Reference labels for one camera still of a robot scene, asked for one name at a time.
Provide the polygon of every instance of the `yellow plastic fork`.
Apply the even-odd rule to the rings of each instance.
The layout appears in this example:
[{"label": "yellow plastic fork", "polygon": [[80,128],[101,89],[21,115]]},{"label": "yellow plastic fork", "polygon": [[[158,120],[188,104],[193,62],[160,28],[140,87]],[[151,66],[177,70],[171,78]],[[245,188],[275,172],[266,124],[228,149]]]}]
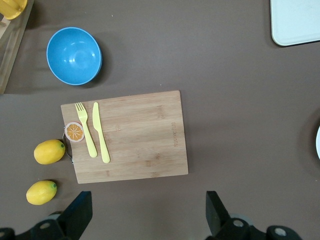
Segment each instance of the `yellow plastic fork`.
[{"label": "yellow plastic fork", "polygon": [[86,146],[88,147],[89,155],[90,157],[95,158],[98,155],[98,153],[87,126],[88,113],[81,102],[77,102],[75,104],[75,109],[78,113],[79,120],[82,123],[85,142]]}]

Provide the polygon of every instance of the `yellow object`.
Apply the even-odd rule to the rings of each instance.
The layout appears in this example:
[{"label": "yellow object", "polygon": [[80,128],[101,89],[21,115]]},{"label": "yellow object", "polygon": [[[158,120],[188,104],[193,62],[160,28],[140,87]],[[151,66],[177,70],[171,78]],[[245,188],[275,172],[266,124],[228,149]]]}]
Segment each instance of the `yellow object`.
[{"label": "yellow object", "polygon": [[104,138],[104,132],[102,131],[100,114],[99,114],[99,104],[97,102],[95,102],[93,104],[92,121],[93,121],[94,129],[99,134],[99,142],[100,142],[102,161],[105,164],[107,164],[107,163],[110,162],[110,155],[109,155],[108,148],[107,148],[107,145],[106,145],[106,141],[105,141],[105,138]]},{"label": "yellow object", "polygon": [[64,134],[70,142],[78,143],[85,137],[84,129],[80,123],[72,121],[69,122],[64,129]]},{"label": "yellow object", "polygon": [[65,145],[57,140],[47,140],[40,143],[34,149],[33,155],[39,164],[53,164],[59,161],[65,154]]},{"label": "yellow object", "polygon": [[90,157],[95,158],[98,155],[98,153],[87,126],[88,113],[81,102],[78,102],[75,104],[75,109],[76,109],[76,112],[78,113],[79,120],[82,123],[85,142],[89,151],[89,155]]},{"label": "yellow object", "polygon": [[0,0],[0,13],[8,20],[18,17],[26,8],[28,0]]},{"label": "yellow object", "polygon": [[33,205],[49,202],[56,195],[57,185],[53,181],[43,180],[33,184],[26,192],[26,200]]}]

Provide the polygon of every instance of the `bowl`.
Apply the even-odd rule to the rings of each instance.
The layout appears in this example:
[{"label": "bowl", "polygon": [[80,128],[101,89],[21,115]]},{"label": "bowl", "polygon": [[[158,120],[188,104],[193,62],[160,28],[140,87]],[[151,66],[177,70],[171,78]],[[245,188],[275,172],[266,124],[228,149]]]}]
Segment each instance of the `bowl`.
[{"label": "bowl", "polygon": [[98,43],[87,31],[78,27],[57,31],[47,45],[46,59],[52,73],[69,85],[90,82],[102,65]]}]

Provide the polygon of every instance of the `white tray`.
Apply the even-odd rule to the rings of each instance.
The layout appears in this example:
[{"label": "white tray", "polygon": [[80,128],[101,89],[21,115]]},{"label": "white tray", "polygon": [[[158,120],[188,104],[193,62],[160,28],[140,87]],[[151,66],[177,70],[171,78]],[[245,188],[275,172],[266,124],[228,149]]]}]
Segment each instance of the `white tray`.
[{"label": "white tray", "polygon": [[320,40],[320,0],[270,0],[271,34],[281,46]]}]

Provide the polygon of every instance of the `cutting board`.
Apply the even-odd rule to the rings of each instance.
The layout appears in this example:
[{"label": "cutting board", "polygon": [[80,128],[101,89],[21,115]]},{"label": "cutting board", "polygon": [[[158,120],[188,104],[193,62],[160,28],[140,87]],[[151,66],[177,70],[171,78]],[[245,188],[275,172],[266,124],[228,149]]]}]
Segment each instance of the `cutting board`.
[{"label": "cutting board", "polygon": [[[101,158],[92,110],[99,103],[102,130],[111,161]],[[82,102],[98,152],[90,157],[86,138],[71,142],[79,184],[188,174],[181,96],[178,90]],[[75,104],[61,106],[64,124],[80,122]]]}]

